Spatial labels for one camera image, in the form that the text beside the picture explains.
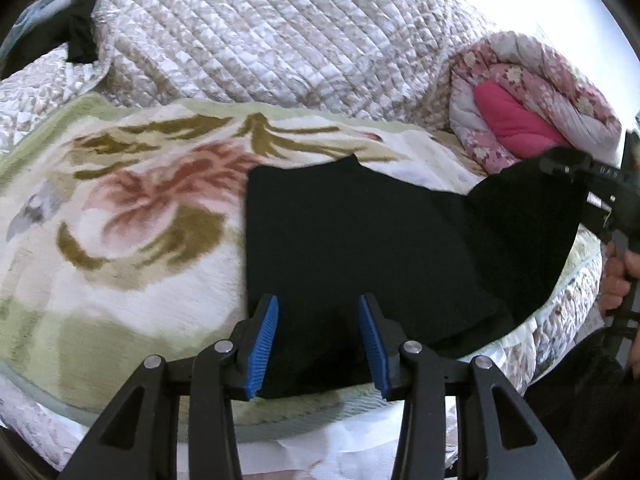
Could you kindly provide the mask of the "person's right hand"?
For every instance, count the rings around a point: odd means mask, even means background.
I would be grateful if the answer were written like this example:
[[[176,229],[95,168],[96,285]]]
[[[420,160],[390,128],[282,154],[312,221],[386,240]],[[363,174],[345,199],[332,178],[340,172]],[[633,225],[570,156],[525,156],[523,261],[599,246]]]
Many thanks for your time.
[[[630,294],[630,278],[639,279],[639,255],[627,250],[618,252],[611,240],[605,248],[605,265],[598,295],[598,308],[602,318],[618,309]]]

